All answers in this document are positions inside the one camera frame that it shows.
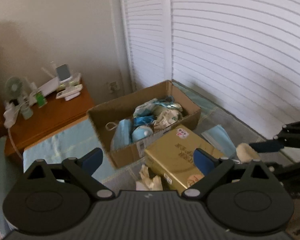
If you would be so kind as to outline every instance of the white cable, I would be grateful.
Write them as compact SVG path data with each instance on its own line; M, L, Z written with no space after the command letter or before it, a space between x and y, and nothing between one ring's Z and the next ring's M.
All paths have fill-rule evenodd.
M20 154L20 152L18 151L16 145L14 144L14 142L13 142L13 140L12 140L10 128L8 128L8 135L9 135L10 142L11 142L11 144L12 144L12 147L14 148L14 150L16 151L16 153L18 154L18 156L21 158L21 160L23 160L22 155Z

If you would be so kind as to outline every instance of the gold box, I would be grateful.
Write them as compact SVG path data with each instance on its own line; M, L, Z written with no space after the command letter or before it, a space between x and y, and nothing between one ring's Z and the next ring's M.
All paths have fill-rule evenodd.
M200 136L179 125L145 149L146 165L167 181L169 189L181 194L204 177L193 162L193 152L197 148L217 159L224 156Z

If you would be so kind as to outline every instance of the wooden tabletop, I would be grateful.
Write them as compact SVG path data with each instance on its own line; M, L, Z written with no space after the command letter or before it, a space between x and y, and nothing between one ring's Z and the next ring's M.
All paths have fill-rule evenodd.
M24 120L22 114L19 113L16 123L10 130L12 139L20 152L45 136L84 117L87 110L94 106L85 85L81 94L69 101L65 101L64 98L56 99L56 94L54 92L48 95L46 97L48 103L41 108L38 108L37 104L33 105L31 107L33 115L28 120ZM9 138L4 152L6 156L15 153Z

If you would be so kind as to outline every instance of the triangular cutout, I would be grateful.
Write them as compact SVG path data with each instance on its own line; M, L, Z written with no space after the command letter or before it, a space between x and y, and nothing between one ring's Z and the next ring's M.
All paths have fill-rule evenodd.
M31 172L28 179L41 179L41 178L45 178L45 177L46 176L44 174L43 168L41 166L36 166L34 168L34 170Z
M269 179L268 175L259 165L254 166L252 177L256 179Z

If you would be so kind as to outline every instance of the ribbed black surface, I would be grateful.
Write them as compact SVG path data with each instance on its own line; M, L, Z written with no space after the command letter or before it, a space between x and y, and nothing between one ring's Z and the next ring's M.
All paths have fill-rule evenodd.
M11 233L7 240L42 239ZM99 202L80 225L44 239L64 240L164 240L164 239L291 239L284 232L249 237L227 232L211 220L199 202L185 201L173 191L123 191L113 200Z

